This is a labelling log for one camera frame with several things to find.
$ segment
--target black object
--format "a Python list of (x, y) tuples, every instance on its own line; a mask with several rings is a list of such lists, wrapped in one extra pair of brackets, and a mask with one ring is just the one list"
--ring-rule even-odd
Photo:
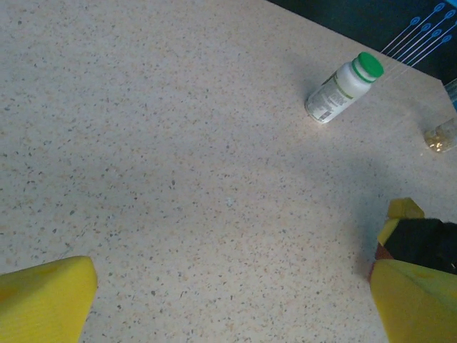
[(394, 259), (457, 274), (457, 224), (401, 219), (384, 247)]
[[(409, 25), (412, 18), (419, 16), (422, 22), (422, 19), (425, 19), (439, 3), (445, 4), (444, 9), (426, 21), (432, 27), (447, 12), (454, 9), (446, 1), (439, 0), (269, 1), (376, 51), (381, 51), (392, 39), (397, 37)], [(456, 20), (457, 14), (440, 24), (439, 28), (444, 32)], [(449, 34), (454, 35), (450, 41), (414, 66), (414, 68), (440, 79), (444, 84), (457, 78), (457, 27), (454, 27)]]

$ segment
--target yellow object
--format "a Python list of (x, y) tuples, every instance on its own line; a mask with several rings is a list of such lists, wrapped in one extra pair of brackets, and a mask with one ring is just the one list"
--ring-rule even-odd
[(457, 276), (378, 260), (371, 293), (390, 343), (457, 342)]
[(387, 217), (384, 228), (378, 235), (378, 242), (384, 246), (387, 239), (398, 225), (400, 219), (420, 219), (424, 218), (422, 208), (420, 208), (412, 198), (394, 199), (388, 205)]
[(0, 342), (77, 343), (96, 288), (84, 256), (0, 275)]

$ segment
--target white plastic bottle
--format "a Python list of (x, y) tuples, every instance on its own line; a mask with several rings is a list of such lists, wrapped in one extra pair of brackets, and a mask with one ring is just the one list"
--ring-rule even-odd
[(361, 98), (384, 74), (381, 63), (368, 52), (343, 64), (305, 101), (306, 111), (315, 120), (327, 123)]

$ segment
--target speckled countertop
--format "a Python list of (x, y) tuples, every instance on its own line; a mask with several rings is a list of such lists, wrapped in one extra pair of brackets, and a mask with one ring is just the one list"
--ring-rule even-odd
[(365, 48), (266, 1), (6, 0), (0, 25), (0, 272), (89, 255), (81, 342), (385, 342), (389, 199), (457, 220), (438, 80), (321, 126), (305, 94)]

